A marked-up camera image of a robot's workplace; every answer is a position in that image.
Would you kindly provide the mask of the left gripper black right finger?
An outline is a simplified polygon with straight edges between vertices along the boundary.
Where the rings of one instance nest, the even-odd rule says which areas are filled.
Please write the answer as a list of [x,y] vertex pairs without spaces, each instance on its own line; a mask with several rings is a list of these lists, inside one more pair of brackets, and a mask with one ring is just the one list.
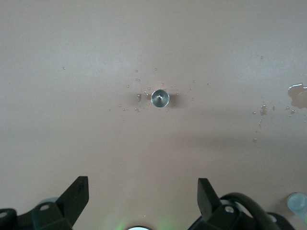
[[220,199],[206,178],[198,179],[197,203],[201,216],[190,230],[253,230],[254,220],[234,201]]

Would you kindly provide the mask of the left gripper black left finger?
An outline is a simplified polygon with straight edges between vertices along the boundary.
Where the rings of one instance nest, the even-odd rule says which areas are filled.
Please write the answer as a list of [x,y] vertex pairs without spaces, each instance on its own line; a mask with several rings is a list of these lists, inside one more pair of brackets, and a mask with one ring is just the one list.
[[89,201],[88,177],[79,176],[55,201],[32,210],[35,230],[71,230]]

